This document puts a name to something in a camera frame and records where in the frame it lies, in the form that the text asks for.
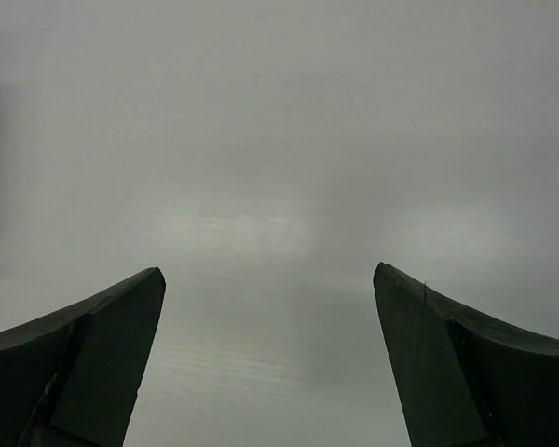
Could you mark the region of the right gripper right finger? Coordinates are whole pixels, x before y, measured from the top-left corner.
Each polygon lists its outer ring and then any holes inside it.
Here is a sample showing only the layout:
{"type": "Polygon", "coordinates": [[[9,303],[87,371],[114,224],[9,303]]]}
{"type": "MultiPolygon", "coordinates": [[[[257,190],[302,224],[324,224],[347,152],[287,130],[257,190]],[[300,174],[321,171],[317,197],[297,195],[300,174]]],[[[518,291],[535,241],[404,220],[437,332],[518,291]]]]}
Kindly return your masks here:
{"type": "Polygon", "coordinates": [[[377,266],[377,313],[414,446],[559,446],[559,339],[377,266]]]}

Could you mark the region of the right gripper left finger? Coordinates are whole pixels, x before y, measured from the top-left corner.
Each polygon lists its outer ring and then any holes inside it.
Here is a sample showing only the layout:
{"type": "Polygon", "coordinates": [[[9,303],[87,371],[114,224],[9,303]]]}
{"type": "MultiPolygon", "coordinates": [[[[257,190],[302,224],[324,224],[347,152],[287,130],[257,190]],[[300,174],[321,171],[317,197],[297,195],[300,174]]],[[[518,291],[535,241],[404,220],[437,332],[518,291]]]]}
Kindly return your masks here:
{"type": "Polygon", "coordinates": [[[166,290],[147,268],[0,332],[0,446],[121,446],[166,290]]]}

